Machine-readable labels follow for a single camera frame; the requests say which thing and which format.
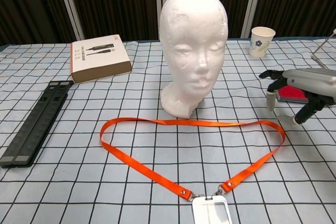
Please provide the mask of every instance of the cardboard box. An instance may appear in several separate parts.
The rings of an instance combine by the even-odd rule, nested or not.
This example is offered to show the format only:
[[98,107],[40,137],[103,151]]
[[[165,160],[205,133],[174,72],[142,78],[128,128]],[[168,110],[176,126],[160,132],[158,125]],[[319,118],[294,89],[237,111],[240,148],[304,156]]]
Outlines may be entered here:
[[131,61],[119,35],[70,44],[70,73],[75,83],[131,71]]

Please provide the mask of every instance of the paper cup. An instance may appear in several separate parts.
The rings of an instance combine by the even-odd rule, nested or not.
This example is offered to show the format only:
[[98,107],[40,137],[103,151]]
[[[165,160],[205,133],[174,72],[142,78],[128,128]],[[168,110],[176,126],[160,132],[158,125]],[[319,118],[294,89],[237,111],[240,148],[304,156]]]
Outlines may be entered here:
[[258,26],[252,29],[249,53],[253,57],[263,57],[271,44],[275,31],[268,27]]

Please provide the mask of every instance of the orange lanyard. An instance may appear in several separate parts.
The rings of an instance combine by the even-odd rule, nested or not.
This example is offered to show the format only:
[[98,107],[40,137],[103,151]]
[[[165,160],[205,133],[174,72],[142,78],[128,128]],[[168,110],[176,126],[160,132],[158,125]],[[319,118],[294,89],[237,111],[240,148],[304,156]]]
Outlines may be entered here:
[[143,164],[136,161],[134,158],[122,152],[121,150],[115,148],[114,146],[102,140],[103,133],[108,127],[112,126],[115,123],[126,122],[126,121],[147,121],[147,122],[154,122],[154,123],[163,124],[163,125],[190,125],[190,126],[209,126],[209,127],[228,127],[228,126],[239,126],[239,125],[264,124],[264,125],[270,126],[274,128],[275,130],[277,130],[282,136],[281,144],[275,150],[266,154],[265,156],[260,158],[257,162],[250,165],[249,167],[247,167],[245,170],[241,171],[237,175],[235,175],[233,178],[229,179],[226,182],[223,182],[220,186],[226,193],[234,189],[236,186],[240,184],[240,182],[242,182],[245,178],[247,178],[249,175],[254,173],[257,169],[259,169],[264,164],[264,162],[266,162],[267,159],[269,159],[280,148],[280,146],[283,145],[285,141],[285,131],[283,130],[283,128],[280,127],[278,124],[267,121],[267,120],[254,121],[254,122],[248,122],[248,123],[225,123],[225,122],[209,122],[209,121],[197,121],[197,120],[149,120],[149,119],[141,119],[141,118],[115,118],[115,119],[111,119],[107,121],[102,126],[100,130],[100,143],[109,153],[113,154],[116,158],[118,158],[125,164],[129,165],[133,169],[137,170],[139,173],[143,174],[147,178],[151,179],[152,181],[155,181],[156,183],[160,184],[161,186],[165,187],[166,189],[172,191],[173,193],[177,194],[178,196],[186,200],[190,200],[194,197],[194,194],[192,191],[166,179],[162,175],[147,168]]

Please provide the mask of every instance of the table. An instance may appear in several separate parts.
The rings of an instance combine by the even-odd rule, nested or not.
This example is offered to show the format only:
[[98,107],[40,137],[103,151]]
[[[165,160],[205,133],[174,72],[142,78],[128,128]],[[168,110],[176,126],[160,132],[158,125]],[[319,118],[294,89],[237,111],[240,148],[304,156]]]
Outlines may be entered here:
[[[277,102],[266,111],[266,69],[319,66],[310,59],[323,39],[278,38],[262,59],[249,41],[228,40],[225,62],[194,119],[247,122],[294,115],[303,104]],[[173,119],[159,91],[172,77],[159,42],[124,43],[131,74],[74,84],[34,164],[0,168],[1,223],[185,223],[187,202],[108,154],[99,142],[104,122],[122,116]],[[317,53],[336,69],[336,39]],[[0,52],[0,155],[47,83],[70,80],[69,44],[11,45]],[[336,221],[336,107],[303,126],[281,125],[284,146],[259,171],[226,195],[233,223]],[[204,128],[119,123],[104,135],[147,167],[198,194],[212,194],[280,143],[268,127]]]

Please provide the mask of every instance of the red object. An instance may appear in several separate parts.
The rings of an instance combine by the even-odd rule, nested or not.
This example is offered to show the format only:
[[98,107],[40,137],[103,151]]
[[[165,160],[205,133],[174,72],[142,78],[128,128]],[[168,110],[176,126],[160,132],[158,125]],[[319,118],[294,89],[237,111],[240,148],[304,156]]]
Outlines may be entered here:
[[142,119],[142,118],[114,118],[114,119],[107,121],[102,126],[100,130],[100,144],[104,147],[105,150],[113,154],[116,158],[118,158],[125,164],[137,170],[142,175],[155,181],[156,183],[160,184],[161,186],[165,187],[166,189],[172,191],[173,193],[177,194],[178,196],[186,200],[188,200],[191,197],[191,195],[193,194],[192,191],[168,180],[162,175],[156,173],[155,171],[147,168],[140,162],[136,161],[134,158],[122,152],[118,148],[102,140],[103,133],[108,127],[114,125],[115,123],[126,122],[126,121],[147,121],[147,122],[153,122],[153,123],[158,123],[158,124],[163,124],[163,125],[189,125],[189,126],[211,126],[211,127],[221,127],[221,126],[228,127],[228,126],[239,126],[239,125],[264,124],[264,125],[268,125],[274,128],[275,130],[277,130],[282,136],[281,144],[276,149],[274,149],[273,151],[267,153],[265,156],[260,158],[257,162],[247,167],[245,170],[241,171],[240,173],[236,174],[231,179],[222,183],[221,187],[225,192],[229,192],[232,189],[234,189],[236,186],[240,184],[240,182],[242,182],[245,178],[247,178],[249,175],[253,174],[257,169],[259,169],[264,164],[264,162],[266,162],[280,148],[280,146],[284,143],[285,137],[286,137],[285,131],[283,130],[282,127],[280,127],[278,124],[274,122],[267,121],[267,120],[254,121],[254,122],[248,122],[248,123],[225,123],[225,122],[209,122],[209,121],[198,121],[198,120],[149,120],[149,119]]
[[278,90],[278,99],[280,101],[292,101],[292,102],[308,102],[304,93],[292,86],[285,86]]

